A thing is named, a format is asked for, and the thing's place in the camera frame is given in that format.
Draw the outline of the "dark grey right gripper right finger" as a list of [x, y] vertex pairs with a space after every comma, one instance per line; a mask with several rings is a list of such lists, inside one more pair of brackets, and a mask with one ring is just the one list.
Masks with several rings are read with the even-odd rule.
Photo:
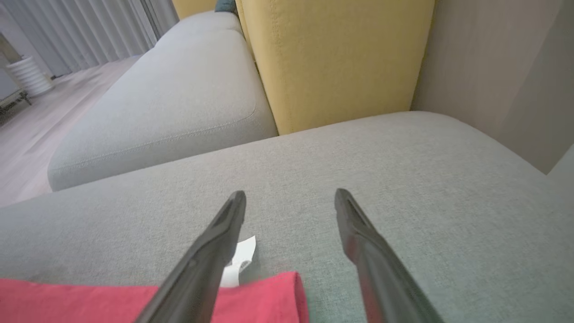
[[343, 251], [356, 266], [369, 323], [441, 323], [442, 317], [352, 194], [335, 193]]

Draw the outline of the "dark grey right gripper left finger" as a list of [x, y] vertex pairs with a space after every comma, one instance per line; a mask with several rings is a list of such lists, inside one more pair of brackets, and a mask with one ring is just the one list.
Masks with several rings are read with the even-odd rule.
[[234, 192], [138, 315], [138, 323], [209, 323], [224, 268], [244, 222], [246, 196]]

